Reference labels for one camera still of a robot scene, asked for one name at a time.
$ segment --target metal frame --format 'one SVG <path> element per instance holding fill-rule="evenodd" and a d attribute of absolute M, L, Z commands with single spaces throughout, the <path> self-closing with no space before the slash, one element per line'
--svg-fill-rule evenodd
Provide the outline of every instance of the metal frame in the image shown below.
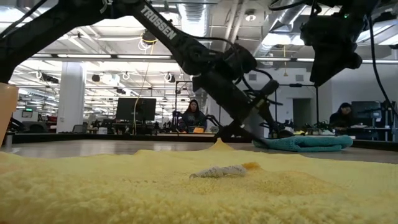
<path fill-rule="evenodd" d="M 316 102 L 316 107 L 317 107 L 317 123 L 319 123 L 319 95 L 318 95 L 318 87 L 315 85 L 305 85 L 305 84 L 280 84 L 279 86 L 287 86 L 291 88 L 303 88 L 303 87 L 314 87 L 315 88 L 315 102 Z M 278 92 L 275 91 L 275 102 L 277 102 L 277 95 Z M 278 121 L 278 106 L 275 105 L 275 121 Z"/>

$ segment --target dark hair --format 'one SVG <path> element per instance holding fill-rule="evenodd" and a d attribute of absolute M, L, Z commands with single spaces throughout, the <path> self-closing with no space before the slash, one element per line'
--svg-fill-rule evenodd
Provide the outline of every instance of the dark hair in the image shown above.
<path fill-rule="evenodd" d="M 349 103 L 342 103 L 342 104 L 340 105 L 340 107 L 338 108 L 337 113 L 343 114 L 343 112 L 341 111 L 342 108 L 353 109 L 353 107 L 352 107 Z"/>
<path fill-rule="evenodd" d="M 191 109 L 191 104 L 192 103 L 196 103 L 197 104 L 197 110 L 195 112 L 193 112 L 192 109 Z M 189 102 L 188 108 L 187 108 L 187 110 L 185 112 L 186 113 L 195 113 L 195 116 L 199 116 L 200 115 L 200 110 L 199 110 L 199 103 L 197 102 L 197 100 L 191 100 Z"/>

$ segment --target computer monitor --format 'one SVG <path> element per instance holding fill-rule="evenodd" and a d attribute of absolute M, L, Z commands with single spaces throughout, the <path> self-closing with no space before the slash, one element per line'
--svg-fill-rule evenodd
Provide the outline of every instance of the computer monitor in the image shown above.
<path fill-rule="evenodd" d="M 134 105 L 137 98 L 119 98 L 116 119 L 134 120 Z M 139 98 L 136 106 L 136 120 L 154 121 L 156 99 Z"/>
<path fill-rule="evenodd" d="M 353 116 L 356 119 L 381 118 L 381 103 L 378 101 L 353 101 Z"/>

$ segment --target yellow object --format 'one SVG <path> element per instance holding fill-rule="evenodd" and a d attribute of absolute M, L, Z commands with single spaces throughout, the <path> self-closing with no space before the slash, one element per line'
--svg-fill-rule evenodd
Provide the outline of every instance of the yellow object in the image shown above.
<path fill-rule="evenodd" d="M 193 130 L 193 133 L 195 133 L 195 134 L 201 134 L 201 133 L 204 133 L 204 132 L 205 132 L 205 129 L 203 129 L 203 128 L 195 128 Z"/>
<path fill-rule="evenodd" d="M 242 164 L 245 177 L 196 178 Z M 0 153 L 0 223 L 397 223 L 398 166 L 236 151 Z"/>
<path fill-rule="evenodd" d="M 16 110 L 18 103 L 18 88 L 0 83 L 0 142 L 6 134 L 12 112 Z"/>

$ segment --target ceiling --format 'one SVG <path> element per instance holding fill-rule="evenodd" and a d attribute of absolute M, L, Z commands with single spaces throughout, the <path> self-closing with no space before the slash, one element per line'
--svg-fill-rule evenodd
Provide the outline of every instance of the ceiling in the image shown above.
<path fill-rule="evenodd" d="M 234 0 L 207 0 L 207 1 L 189 1 L 205 2 L 206 4 L 194 5 L 195 7 L 203 6 L 202 12 L 199 14 L 201 18 L 188 26 L 184 23 L 188 19 L 184 18 L 182 6 L 192 9 L 193 4 L 175 4 L 181 2 L 178 0 L 168 1 L 169 10 L 172 12 L 163 12 L 162 15 L 166 19 L 172 19 L 173 24 L 178 29 L 191 34 L 196 32 L 206 32 L 207 36 L 224 38 L 228 30 L 229 21 L 235 21 L 235 25 L 239 20 L 239 12 L 247 9 L 253 9 L 255 19 L 247 21 L 243 16 L 241 24 L 237 31 L 236 42 L 247 48 L 253 54 L 261 46 L 261 43 L 272 42 L 271 49 L 267 53 L 273 57 L 297 57 L 297 58 L 313 58 L 314 53 L 311 47 L 303 46 L 299 37 L 299 26 L 308 19 L 310 14 L 309 8 L 303 8 L 298 18 L 293 21 L 292 27 L 288 32 L 284 28 L 275 30 L 272 35 L 266 35 L 264 28 L 269 26 L 269 18 L 275 16 L 270 14 L 267 5 L 268 1 L 240 1 L 237 6 L 235 16 L 232 18 L 234 9 Z M 29 22 L 40 14 L 48 10 L 49 6 L 56 2 L 49 0 L 47 7 L 40 8 L 30 18 L 23 23 Z M 153 1 L 157 5 L 156 9 L 162 9 L 164 4 L 162 1 Z M 330 15 L 340 10 L 338 7 L 329 8 L 322 7 L 322 15 Z M 18 20 L 27 10 L 29 5 L 14 4 L 14 1 L 8 0 L 0 6 L 0 30 L 4 30 L 12 22 Z M 398 44 L 398 26 L 395 25 L 396 19 L 375 25 L 375 40 L 378 45 L 376 48 L 377 58 L 384 58 L 391 54 L 388 45 L 396 41 Z M 143 45 L 141 35 L 145 28 L 133 17 L 122 17 L 115 20 L 103 20 L 91 26 L 77 27 L 58 40 L 40 51 L 40 54 L 138 54 L 138 55 L 170 55 L 170 51 L 157 42 L 152 47 Z M 289 36 L 288 42 L 284 42 L 286 36 Z M 223 43 L 220 41 L 203 42 L 213 50 L 222 50 Z M 363 32 L 359 37 L 359 47 L 357 53 L 363 58 L 370 58 L 369 50 L 369 34 Z M 40 60 L 26 60 L 22 62 L 14 71 L 14 75 L 10 84 L 23 86 L 23 97 L 19 103 L 19 107 L 24 105 L 38 105 L 42 112 L 46 114 L 56 114 L 58 108 L 57 99 L 59 97 L 59 85 L 43 82 L 40 74 L 50 75 L 60 82 L 62 73 L 62 60 L 51 60 L 51 58 Z M 167 81 L 167 74 L 172 74 L 177 81 L 190 81 L 190 76 L 184 74 L 178 64 L 172 62 L 151 62 L 145 60 L 132 61 L 98 61 L 82 62 L 87 70 L 86 96 L 85 96 L 85 114 L 101 113 L 103 115 L 114 116 L 116 108 L 116 100 L 119 96 L 137 96 L 156 97 L 158 99 L 157 112 L 163 116 L 170 116 L 175 109 L 175 83 Z M 297 71 L 309 71 L 311 63 L 284 63 L 274 62 L 261 64 L 264 68 L 273 68 L 276 71 L 275 79 L 283 78 L 284 68 L 294 68 Z M 92 76 L 100 75 L 100 82 L 93 82 Z M 116 93 L 114 86 L 123 88 L 132 88 L 127 91 L 126 95 Z M 181 92 L 177 99 L 177 109 L 185 110 L 188 101 L 196 98 L 200 102 L 200 106 L 205 106 L 206 94 L 203 92 L 192 92 L 191 83 L 180 83 L 178 87 Z"/>

